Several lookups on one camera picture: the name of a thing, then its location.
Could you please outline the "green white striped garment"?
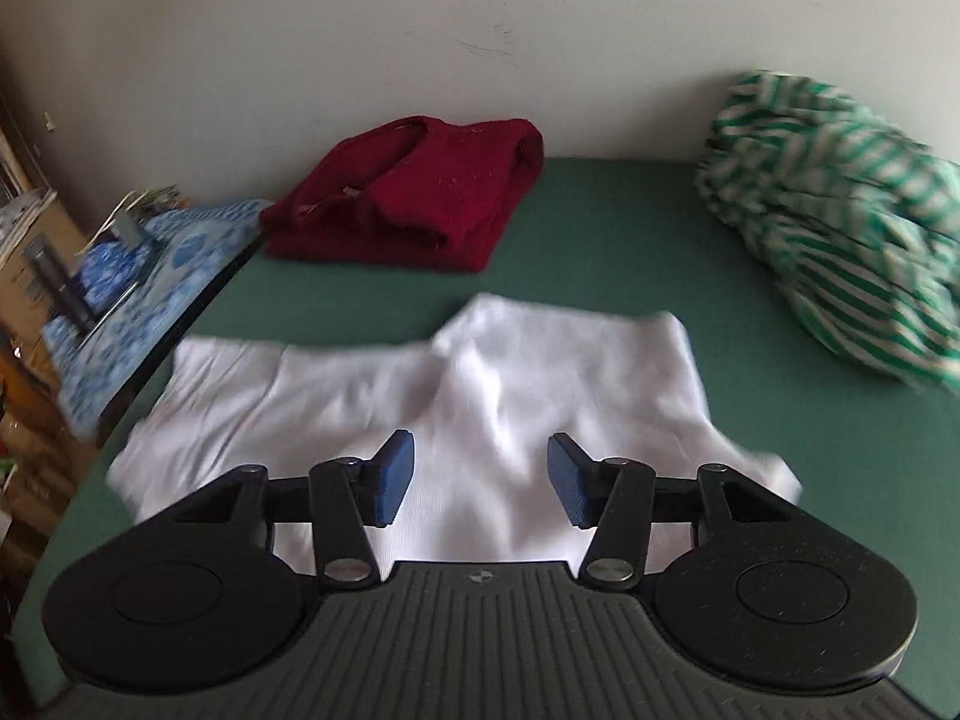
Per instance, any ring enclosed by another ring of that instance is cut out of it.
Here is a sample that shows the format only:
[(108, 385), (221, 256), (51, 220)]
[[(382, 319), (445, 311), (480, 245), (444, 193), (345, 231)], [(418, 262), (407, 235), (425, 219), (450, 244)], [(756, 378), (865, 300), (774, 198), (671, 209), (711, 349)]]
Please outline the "green white striped garment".
[(957, 388), (957, 164), (838, 86), (757, 70), (727, 91), (695, 181), (833, 355)]

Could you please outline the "folded dark red sweater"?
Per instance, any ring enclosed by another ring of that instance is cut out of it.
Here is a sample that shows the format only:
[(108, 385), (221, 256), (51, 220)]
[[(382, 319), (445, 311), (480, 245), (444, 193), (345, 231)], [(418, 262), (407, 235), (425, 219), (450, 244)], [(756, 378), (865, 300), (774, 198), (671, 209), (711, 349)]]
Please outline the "folded dark red sweater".
[(265, 252), (478, 273), (544, 164), (544, 137), (526, 119), (398, 119), (334, 146), (265, 208)]

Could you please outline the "blue white patterned cloth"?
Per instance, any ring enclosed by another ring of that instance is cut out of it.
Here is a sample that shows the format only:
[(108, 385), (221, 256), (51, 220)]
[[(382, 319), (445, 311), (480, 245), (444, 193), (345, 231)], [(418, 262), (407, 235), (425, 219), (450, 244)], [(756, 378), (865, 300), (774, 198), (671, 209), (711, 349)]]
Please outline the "blue white patterned cloth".
[(57, 405), (74, 436), (98, 435), (110, 402), (161, 338), (254, 245), (267, 206), (265, 200), (245, 200), (149, 218), (145, 232), (163, 250), (146, 280), (94, 332), (80, 335), (65, 317), (44, 325), (44, 344), (60, 379)]

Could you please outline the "green table cloth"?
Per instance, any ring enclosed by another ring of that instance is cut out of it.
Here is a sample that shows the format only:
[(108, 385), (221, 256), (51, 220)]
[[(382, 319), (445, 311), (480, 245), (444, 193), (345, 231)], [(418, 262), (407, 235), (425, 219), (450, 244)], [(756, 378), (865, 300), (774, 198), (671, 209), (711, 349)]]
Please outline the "green table cloth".
[(901, 681), (958, 707), (958, 400), (874, 376), (800, 328), (688, 167), (553, 160), (477, 277), (257, 255), (197, 332), (313, 349), (427, 338), (475, 294), (683, 323), (719, 427), (781, 455), (802, 502), (891, 559), (919, 598)]

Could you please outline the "white t-shirt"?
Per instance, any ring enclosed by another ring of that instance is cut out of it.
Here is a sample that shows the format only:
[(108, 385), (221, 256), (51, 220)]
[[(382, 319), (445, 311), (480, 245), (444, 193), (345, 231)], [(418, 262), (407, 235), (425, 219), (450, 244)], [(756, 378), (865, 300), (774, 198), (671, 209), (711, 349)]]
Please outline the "white t-shirt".
[(277, 478), (337, 457), (369, 457), (398, 429), (415, 473), (395, 522), (371, 533), (398, 561), (565, 561), (589, 536), (547, 476), (547, 442), (573, 437), (597, 458), (690, 478), (724, 463), (784, 499), (786, 461), (742, 449), (711, 421), (677, 317), (594, 314), (480, 294), (425, 341), (298, 348), (192, 337), (160, 399), (133, 427), (107, 481), (145, 520), (239, 465)]

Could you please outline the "cardboard box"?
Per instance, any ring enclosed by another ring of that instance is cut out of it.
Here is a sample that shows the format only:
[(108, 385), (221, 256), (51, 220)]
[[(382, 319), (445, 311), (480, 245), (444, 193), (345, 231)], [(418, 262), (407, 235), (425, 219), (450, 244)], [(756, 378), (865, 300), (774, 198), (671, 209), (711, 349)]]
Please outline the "cardboard box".
[(34, 190), (2, 208), (2, 323), (28, 349), (41, 338), (50, 310), (26, 257), (28, 245), (36, 238), (55, 250), (68, 271), (75, 270), (86, 236), (55, 190)]

